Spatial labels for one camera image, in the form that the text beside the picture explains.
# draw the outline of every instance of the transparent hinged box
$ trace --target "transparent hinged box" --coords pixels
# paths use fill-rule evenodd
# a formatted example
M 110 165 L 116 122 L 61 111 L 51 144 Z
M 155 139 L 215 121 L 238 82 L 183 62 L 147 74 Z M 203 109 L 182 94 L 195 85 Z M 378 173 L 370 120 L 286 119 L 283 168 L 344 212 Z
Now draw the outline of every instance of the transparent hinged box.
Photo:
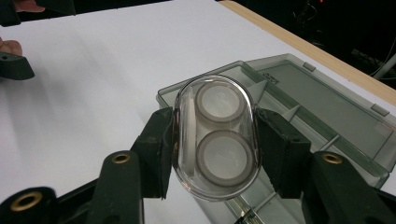
M 381 188 L 389 177 L 396 161 L 396 118 L 315 66 L 284 54 L 230 63 L 207 74 L 238 81 L 255 106 L 281 114 L 304 134 L 312 152 L 327 150 L 349 158 L 369 185 Z M 160 107 L 174 106 L 187 81 L 159 90 Z M 205 202 L 198 203 L 205 209 Z M 253 223 L 304 223 L 301 201 L 280 199 L 264 170 L 247 191 L 225 205 L 235 218 L 249 215 Z

